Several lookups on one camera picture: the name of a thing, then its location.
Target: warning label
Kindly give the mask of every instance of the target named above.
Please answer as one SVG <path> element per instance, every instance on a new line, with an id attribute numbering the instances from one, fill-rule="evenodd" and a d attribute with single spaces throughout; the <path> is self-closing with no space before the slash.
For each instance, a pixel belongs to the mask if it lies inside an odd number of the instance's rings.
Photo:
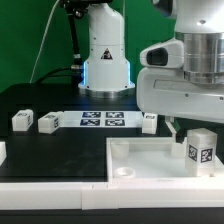
<path id="1" fill-rule="evenodd" d="M 111 53 L 110 53 L 110 51 L 109 51 L 108 48 L 103 53 L 103 56 L 101 57 L 101 59 L 104 59 L 104 60 L 113 60 L 112 55 L 111 55 Z"/>

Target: small white cube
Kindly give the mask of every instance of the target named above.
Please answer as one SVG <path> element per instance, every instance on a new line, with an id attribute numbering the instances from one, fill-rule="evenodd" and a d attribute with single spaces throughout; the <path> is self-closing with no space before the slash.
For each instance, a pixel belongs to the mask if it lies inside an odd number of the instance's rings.
<path id="1" fill-rule="evenodd" d="M 12 118 L 13 131 L 27 131 L 32 124 L 33 124 L 32 110 L 20 110 Z"/>
<path id="2" fill-rule="evenodd" d="M 50 112 L 38 120 L 38 130 L 40 133 L 51 134 L 56 131 L 62 123 L 63 112 Z"/>
<path id="3" fill-rule="evenodd" d="M 0 142 L 0 166 L 6 159 L 6 147 L 5 142 Z"/>
<path id="4" fill-rule="evenodd" d="M 210 176 L 215 168 L 217 134 L 205 129 L 189 130 L 185 167 L 192 176 Z"/>
<path id="5" fill-rule="evenodd" d="M 155 134 L 157 130 L 158 114 L 145 113 L 142 122 L 142 133 Z"/>

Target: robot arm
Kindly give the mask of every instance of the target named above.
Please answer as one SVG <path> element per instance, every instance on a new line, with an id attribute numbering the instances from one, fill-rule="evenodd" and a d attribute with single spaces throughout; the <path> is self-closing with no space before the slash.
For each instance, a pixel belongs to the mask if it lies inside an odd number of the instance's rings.
<path id="1" fill-rule="evenodd" d="M 163 2 L 152 1 L 160 9 Z M 176 2 L 175 37 L 141 53 L 147 68 L 138 76 L 138 106 L 145 113 L 224 123 L 224 1 L 167 2 Z"/>

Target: black table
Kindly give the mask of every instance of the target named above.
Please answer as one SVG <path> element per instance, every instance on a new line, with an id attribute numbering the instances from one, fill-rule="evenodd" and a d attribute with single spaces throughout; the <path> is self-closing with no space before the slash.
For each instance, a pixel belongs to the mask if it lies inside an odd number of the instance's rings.
<path id="1" fill-rule="evenodd" d="M 28 132 L 13 132 L 11 118 L 32 109 Z M 0 94 L 0 141 L 7 144 L 7 160 L 0 182 L 105 182 L 106 138 L 146 137 L 140 128 L 61 128 L 51 135 L 38 133 L 37 120 L 50 111 L 138 111 L 135 96 L 97 99 L 78 94 L 67 84 L 19 84 Z M 206 127 L 219 135 L 217 152 L 223 161 L 224 126 L 179 119 L 182 131 Z M 170 132 L 159 117 L 155 136 Z M 223 223 L 223 208 L 160 208 L 118 210 L 0 211 L 0 223 Z"/>

